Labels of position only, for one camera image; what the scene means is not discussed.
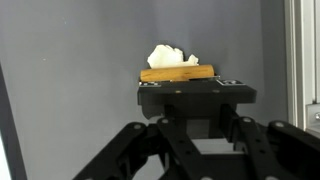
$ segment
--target white crumpled paper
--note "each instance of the white crumpled paper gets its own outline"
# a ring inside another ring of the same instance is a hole
[[[188,61],[183,60],[183,52],[180,49],[168,45],[157,45],[155,50],[148,57],[148,63],[152,69],[198,66],[199,59],[193,54]]]

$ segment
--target wooden block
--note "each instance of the wooden block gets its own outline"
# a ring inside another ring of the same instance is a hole
[[[189,79],[212,76],[214,76],[212,65],[145,69],[140,72],[140,80],[142,82],[188,81]]]

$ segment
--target black metal bracket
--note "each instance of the black metal bracket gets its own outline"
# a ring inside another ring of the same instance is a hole
[[[160,180],[298,180],[320,179],[320,140],[282,121],[269,127],[221,107],[220,129],[242,154],[202,155],[187,134],[167,118],[145,126],[130,123],[74,180],[130,180],[158,154]]]

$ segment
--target gray backdrop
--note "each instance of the gray backdrop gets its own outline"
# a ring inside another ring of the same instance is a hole
[[[30,180],[71,179],[128,122],[159,43],[258,91],[239,113],[287,118],[281,0],[0,0],[0,61]],[[148,166],[137,179],[161,172]]]

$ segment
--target gray wall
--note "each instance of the gray wall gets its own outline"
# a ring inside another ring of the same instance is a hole
[[[126,123],[146,122],[137,79],[159,43],[257,89],[240,114],[286,119],[280,0],[0,0],[0,61],[29,179],[71,179]]]

